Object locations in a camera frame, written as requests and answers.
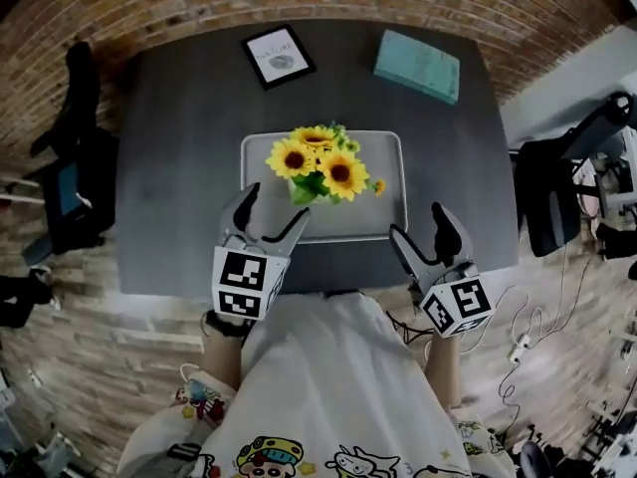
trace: wooden floor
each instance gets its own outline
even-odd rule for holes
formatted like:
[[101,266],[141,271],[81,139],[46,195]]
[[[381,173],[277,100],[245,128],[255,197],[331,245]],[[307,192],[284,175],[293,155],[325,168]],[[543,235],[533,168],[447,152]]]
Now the wooden floor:
[[[44,228],[40,209],[14,205],[0,218],[0,273],[27,272],[20,252]],[[119,453],[136,425],[168,401],[180,383],[179,366],[197,361],[199,318],[206,304],[179,299],[127,296],[118,291],[114,261],[116,228],[99,249],[68,253],[48,263],[54,269],[55,292],[63,310],[34,310],[21,330],[0,330],[1,360],[19,400],[9,411],[28,444],[43,437],[55,422],[83,452],[88,470],[113,474]],[[621,329],[635,299],[636,284],[627,280],[630,261],[601,262],[590,244],[575,242],[567,250],[562,318],[565,321],[588,261],[579,302],[564,331],[544,340],[523,357],[522,366],[506,385],[514,384],[510,400],[521,415],[510,434],[533,422],[544,439],[574,451],[590,420],[585,403],[601,371],[608,365],[609,332]],[[463,358],[464,394],[489,425],[503,429],[514,408],[502,405],[498,386],[512,366],[512,321],[519,316],[517,338],[529,330],[531,309],[544,309],[544,331],[557,314],[563,250],[541,260],[533,257],[523,238],[516,268],[484,275],[499,304],[481,345]],[[413,318],[405,288],[370,293],[397,317],[423,327]],[[536,341],[537,323],[532,331]],[[481,331],[463,341],[474,345]],[[412,344],[424,362],[425,339]],[[30,367],[43,386],[27,375]]]

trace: yellow flower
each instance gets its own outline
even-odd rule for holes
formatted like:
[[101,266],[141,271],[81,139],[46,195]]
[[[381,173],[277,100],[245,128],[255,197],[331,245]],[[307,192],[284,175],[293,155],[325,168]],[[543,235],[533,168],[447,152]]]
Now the yellow flower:
[[308,175],[315,171],[315,153],[306,145],[291,139],[276,141],[266,163],[284,179]]
[[314,127],[297,127],[290,134],[290,138],[312,148],[332,147],[334,131],[322,125]]
[[345,144],[345,148],[350,152],[359,152],[360,143],[358,143],[355,139],[352,139]]
[[387,183],[384,181],[384,179],[378,179],[376,181],[376,185],[374,186],[374,192],[376,193],[376,196],[380,196],[386,187]]
[[327,152],[320,159],[317,170],[325,176],[322,183],[329,189],[329,193],[349,201],[354,199],[354,193],[365,189],[365,179],[369,178],[365,165],[347,150],[334,149]]

